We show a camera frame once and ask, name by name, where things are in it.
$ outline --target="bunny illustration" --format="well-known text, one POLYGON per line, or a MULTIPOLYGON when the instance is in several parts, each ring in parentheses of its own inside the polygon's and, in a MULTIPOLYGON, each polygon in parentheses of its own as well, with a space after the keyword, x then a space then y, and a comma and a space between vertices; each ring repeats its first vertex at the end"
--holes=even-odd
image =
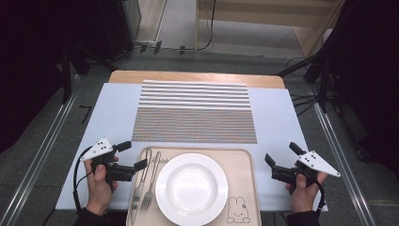
POLYGON ((248 210, 243 197, 230 197, 229 198, 229 210, 228 223, 249 223, 248 210))

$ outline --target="wooden table edge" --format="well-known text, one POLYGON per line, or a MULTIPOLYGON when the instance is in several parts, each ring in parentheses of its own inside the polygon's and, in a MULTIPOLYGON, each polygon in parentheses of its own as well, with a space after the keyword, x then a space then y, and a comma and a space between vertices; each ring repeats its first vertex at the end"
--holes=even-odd
POLYGON ((114 71, 109 83, 142 84, 144 80, 243 83, 249 88, 285 89, 277 75, 234 73, 183 73, 164 71, 114 71))

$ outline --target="tray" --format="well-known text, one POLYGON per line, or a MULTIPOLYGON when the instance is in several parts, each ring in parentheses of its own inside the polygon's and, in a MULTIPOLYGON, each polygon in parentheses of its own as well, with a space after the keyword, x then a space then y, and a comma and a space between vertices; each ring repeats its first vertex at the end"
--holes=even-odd
MULTIPOLYGON (((162 167, 168 161, 170 161, 170 159, 183 153, 204 154, 214 159, 216 163, 219 164, 219 166, 223 169, 229 184, 228 199, 220 215, 207 225, 262 225, 258 204, 258 193, 256 191, 254 180, 252 158, 249 152, 243 149, 221 148, 174 148, 153 146, 150 148, 152 149, 152 158, 155 158, 157 152, 162 152, 161 162, 158 166, 156 177, 158 176, 158 173, 161 171, 162 167)), ((141 152, 140 160, 145 158, 145 150, 146 149, 141 152)), ((150 187, 153 164, 153 161, 151 161, 147 172, 147 179, 145 181, 143 192, 139 201, 139 206, 141 206, 144 195, 150 187)), ((141 174, 142 171, 136 175, 134 189, 137 187, 140 181, 141 174)), ((155 195, 153 197, 152 204, 147 210, 138 210, 135 223, 132 224, 130 216, 132 211, 131 206, 133 203, 134 189, 132 190, 129 211, 126 219, 127 226, 176 225, 163 215, 157 204, 155 195)), ((152 187, 152 192, 155 193, 155 183, 152 187)))

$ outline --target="table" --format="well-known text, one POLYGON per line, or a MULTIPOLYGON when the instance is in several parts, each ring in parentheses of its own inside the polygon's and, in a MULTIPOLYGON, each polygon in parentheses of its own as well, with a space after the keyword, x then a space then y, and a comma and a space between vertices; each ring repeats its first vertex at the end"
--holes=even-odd
MULTIPOLYGON (((309 57, 333 28, 344 0, 217 0, 215 20, 293 26, 304 57, 309 57)), ((199 20, 211 20, 213 0, 197 0, 196 46, 199 20)))
MULTIPOLYGON (((261 211, 287 212, 290 210, 290 195, 284 183, 271 179, 271 169, 264 162, 269 153, 283 167, 292 167, 296 155, 288 148, 295 142, 303 150, 308 150, 303 137, 295 109, 288 90, 282 79, 270 75, 245 75, 222 73, 176 73, 176 72, 113 72, 108 84, 104 84, 98 102, 93 110, 87 131, 85 132, 77 156, 99 138, 108 137, 111 144, 122 143, 132 139, 133 127, 138 106, 138 98, 144 80, 164 81, 201 81, 245 83, 252 108, 252 115, 257 130, 257 144, 182 144, 182 147, 242 148, 251 153, 254 162, 255 181, 261 211)), ((153 142, 133 142, 132 150, 118 153, 120 165, 132 165, 139 153, 153 142)), ((157 143, 166 146, 168 143, 157 143)), ((72 200, 72 172, 66 179, 56 209, 74 209, 72 200)), ((78 178, 84 176, 83 165, 78 178)), ((110 209, 126 211, 133 189, 132 183, 120 182, 114 193, 110 209)), ((79 186, 81 204, 85 206, 88 198, 86 183, 79 186)))

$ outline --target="knife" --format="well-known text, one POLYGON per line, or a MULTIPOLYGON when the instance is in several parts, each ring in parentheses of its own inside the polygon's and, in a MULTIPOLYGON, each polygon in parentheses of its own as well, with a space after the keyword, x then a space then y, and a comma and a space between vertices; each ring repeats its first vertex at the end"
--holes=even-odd
POLYGON ((138 211, 138 203, 141 198, 141 193, 143 192, 144 181, 146 180, 146 177, 147 177, 147 169, 149 168, 151 157, 152 157, 152 150, 151 150, 151 148, 147 148, 147 150, 146 150, 146 158, 148 161, 147 167, 143 170, 143 174, 141 175, 140 183, 136 187, 135 192, 133 194, 132 214, 130 216, 132 225, 135 223, 135 220, 136 220, 136 215, 137 215, 137 211, 138 211))

